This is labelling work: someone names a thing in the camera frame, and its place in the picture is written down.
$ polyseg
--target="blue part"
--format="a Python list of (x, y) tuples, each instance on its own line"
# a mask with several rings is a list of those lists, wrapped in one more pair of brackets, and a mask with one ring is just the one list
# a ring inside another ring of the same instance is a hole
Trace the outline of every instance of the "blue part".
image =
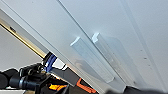
[(50, 56), (50, 58), (48, 59), (48, 61), (47, 61), (47, 66), (46, 67), (44, 67), (44, 70), (46, 71), (46, 72), (49, 72), (51, 69), (52, 69), (52, 65), (53, 65), (53, 63), (55, 62), (55, 60), (57, 59), (57, 57), (54, 55), (54, 54), (52, 54), (51, 56)]

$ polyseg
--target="orange part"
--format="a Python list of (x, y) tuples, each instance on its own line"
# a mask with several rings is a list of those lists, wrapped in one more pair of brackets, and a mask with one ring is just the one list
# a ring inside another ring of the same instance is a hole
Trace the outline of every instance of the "orange part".
[(78, 87), (82, 88), (83, 90), (85, 90), (89, 93), (96, 93), (96, 90), (94, 90), (93, 88), (90, 88), (88, 86), (84, 86), (84, 85), (80, 84), (81, 80), (82, 80), (82, 78), (80, 78), (76, 84)]
[(66, 87), (66, 85), (51, 85), (49, 88), (52, 90), (57, 90), (59, 91), (60, 89)]

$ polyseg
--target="white panel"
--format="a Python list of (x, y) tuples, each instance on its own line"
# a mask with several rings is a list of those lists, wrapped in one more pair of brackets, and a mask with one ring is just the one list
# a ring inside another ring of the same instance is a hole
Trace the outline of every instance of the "white panel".
[(168, 91), (168, 1), (126, 0), (138, 28), (138, 37), (149, 54), (152, 66), (158, 69), (158, 78)]
[(92, 37), (92, 41), (98, 48), (98, 50), (102, 53), (107, 62), (110, 64), (110, 66), (123, 79), (126, 85), (134, 86), (134, 80), (131, 78), (130, 75), (128, 75), (127, 71), (124, 70), (119, 60), (113, 54), (112, 49), (109, 48), (100, 33), (95, 33)]
[(64, 63), (73, 69), (79, 76), (88, 82), (99, 93), (104, 93), (108, 89), (122, 92), (125, 88), (124, 82), (113, 71), (114, 81), (106, 84), (105, 81), (86, 63), (84, 59), (72, 48), (70, 44), (81, 37), (90, 49), (99, 58), (100, 62), (106, 62), (101, 54), (95, 49), (88, 37), (81, 28), (71, 19), (57, 1), (11, 1), (1, 2), (2, 10), (10, 15), (28, 33), (35, 37), (41, 44), (55, 53)]
[(153, 62), (150, 61), (120, 0), (60, 0), (60, 2), (90, 39), (94, 33), (101, 33), (124, 69), (133, 75), (136, 87), (164, 89), (155, 67), (152, 66)]
[(71, 43), (70, 46), (72, 46), (78, 52), (78, 54), (82, 56), (82, 58), (95, 70), (95, 72), (103, 80), (106, 81), (106, 83), (113, 81), (114, 76), (97, 59), (94, 53), (90, 50), (87, 44), (84, 43), (80, 37), (76, 38), (76, 40), (73, 43)]

